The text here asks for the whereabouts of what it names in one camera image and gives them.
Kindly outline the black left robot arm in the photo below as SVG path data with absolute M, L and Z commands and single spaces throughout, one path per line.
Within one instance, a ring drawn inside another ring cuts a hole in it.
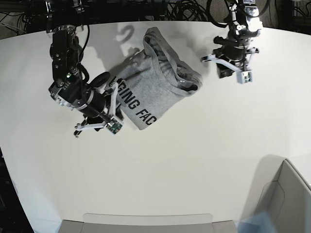
M 259 17 L 268 9 L 270 1 L 266 1 L 263 10 L 259 11 L 254 0 L 226 0 L 228 16 L 224 24 L 217 22 L 211 15 L 211 3 L 212 1 L 207 1 L 208 20 L 216 27 L 228 27 L 229 31 L 226 38 L 217 36 L 213 39 L 213 43 L 221 47 L 214 49 L 212 54 L 202 57 L 201 61 L 215 62 L 220 79 L 236 73 L 238 83 L 252 82 L 253 75 L 249 62 L 254 54 L 259 53 L 259 49 L 250 44 L 261 33 L 263 24 Z

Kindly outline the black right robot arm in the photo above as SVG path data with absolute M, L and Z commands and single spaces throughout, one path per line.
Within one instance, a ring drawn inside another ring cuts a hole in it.
M 81 127 L 94 129 L 112 126 L 123 120 L 117 104 L 115 84 L 107 85 L 109 72 L 103 72 L 93 80 L 82 65 L 86 46 L 81 46 L 77 31 L 84 29 L 84 7 L 80 0 L 47 0 L 47 33 L 52 34 L 50 56 L 53 83 L 49 87 L 52 99 L 62 106 L 75 109 L 84 116 Z

